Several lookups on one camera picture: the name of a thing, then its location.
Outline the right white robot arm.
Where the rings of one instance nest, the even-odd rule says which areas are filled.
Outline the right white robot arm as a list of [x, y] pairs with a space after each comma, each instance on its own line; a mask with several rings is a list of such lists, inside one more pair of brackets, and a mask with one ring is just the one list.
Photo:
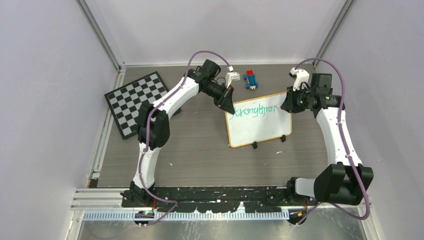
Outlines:
[[292, 69], [289, 76], [294, 83], [287, 88], [280, 108], [291, 114], [313, 112], [323, 134], [328, 166], [316, 178], [291, 177], [285, 192], [287, 202], [299, 205], [304, 199], [313, 198], [324, 203], [357, 206], [364, 197], [360, 183], [368, 189], [374, 173], [371, 167], [363, 166], [355, 152], [342, 97], [333, 94], [332, 75]]

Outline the yellow framed whiteboard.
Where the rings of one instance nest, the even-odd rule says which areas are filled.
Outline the yellow framed whiteboard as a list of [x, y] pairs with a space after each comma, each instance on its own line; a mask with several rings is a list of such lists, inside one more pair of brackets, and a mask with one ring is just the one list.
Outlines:
[[235, 113], [225, 113], [229, 146], [238, 148], [289, 136], [292, 114], [281, 109], [286, 95], [281, 92], [235, 102]]

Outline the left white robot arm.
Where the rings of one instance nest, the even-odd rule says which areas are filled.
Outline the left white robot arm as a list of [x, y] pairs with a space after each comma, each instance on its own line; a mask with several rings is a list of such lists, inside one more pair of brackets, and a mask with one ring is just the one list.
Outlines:
[[143, 103], [136, 118], [139, 142], [139, 157], [136, 174], [130, 184], [131, 200], [141, 207], [153, 202], [152, 187], [155, 184], [155, 169], [160, 150], [170, 138], [170, 119], [180, 107], [198, 93], [204, 93], [213, 99], [219, 109], [234, 114], [232, 100], [234, 88], [231, 83], [240, 79], [240, 74], [232, 66], [228, 67], [224, 83], [215, 78], [221, 68], [207, 59], [195, 69], [189, 68], [178, 84], [165, 96], [153, 103]]

